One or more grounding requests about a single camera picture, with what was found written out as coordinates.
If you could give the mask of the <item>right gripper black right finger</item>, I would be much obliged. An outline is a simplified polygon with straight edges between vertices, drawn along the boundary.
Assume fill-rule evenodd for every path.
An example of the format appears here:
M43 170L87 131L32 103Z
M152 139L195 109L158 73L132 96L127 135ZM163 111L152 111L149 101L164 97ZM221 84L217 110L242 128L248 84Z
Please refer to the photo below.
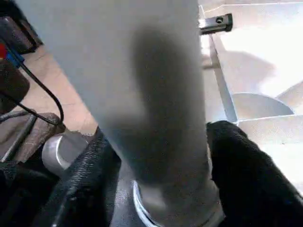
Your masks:
M303 198L272 158L228 121L206 125L222 227L301 227Z

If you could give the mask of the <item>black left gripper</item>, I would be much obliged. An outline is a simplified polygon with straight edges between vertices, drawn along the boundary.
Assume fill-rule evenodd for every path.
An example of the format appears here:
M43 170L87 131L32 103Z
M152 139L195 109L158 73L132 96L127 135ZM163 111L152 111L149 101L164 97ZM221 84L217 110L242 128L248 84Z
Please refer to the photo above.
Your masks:
M233 27L232 13L199 20L200 35L230 32Z

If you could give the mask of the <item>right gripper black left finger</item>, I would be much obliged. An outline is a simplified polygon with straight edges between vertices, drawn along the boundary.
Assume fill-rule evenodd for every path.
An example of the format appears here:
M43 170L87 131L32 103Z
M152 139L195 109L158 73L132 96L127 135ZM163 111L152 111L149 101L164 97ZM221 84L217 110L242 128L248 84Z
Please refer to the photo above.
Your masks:
M95 137L66 169L34 227L108 227L121 160L105 136Z

